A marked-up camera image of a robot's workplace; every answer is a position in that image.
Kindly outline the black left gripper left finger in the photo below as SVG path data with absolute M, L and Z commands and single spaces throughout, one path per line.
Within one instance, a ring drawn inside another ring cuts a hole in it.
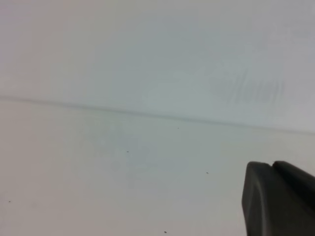
M 247 164 L 242 208 L 249 236 L 315 234 L 315 204 L 306 204 L 272 165 Z

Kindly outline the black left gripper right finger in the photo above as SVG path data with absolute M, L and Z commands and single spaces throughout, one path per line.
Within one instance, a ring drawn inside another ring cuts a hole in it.
M 315 203 L 314 176 L 285 161 L 276 161 L 272 167 L 306 204 Z

